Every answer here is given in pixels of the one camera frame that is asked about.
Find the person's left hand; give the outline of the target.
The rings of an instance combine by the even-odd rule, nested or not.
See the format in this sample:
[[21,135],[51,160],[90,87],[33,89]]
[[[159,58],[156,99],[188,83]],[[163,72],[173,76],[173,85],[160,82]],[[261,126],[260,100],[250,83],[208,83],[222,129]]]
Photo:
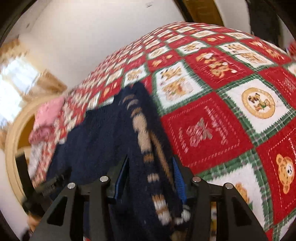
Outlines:
[[36,230],[36,227],[39,225],[41,219],[42,218],[39,216],[32,215],[30,213],[28,214],[27,224],[31,232],[34,232]]

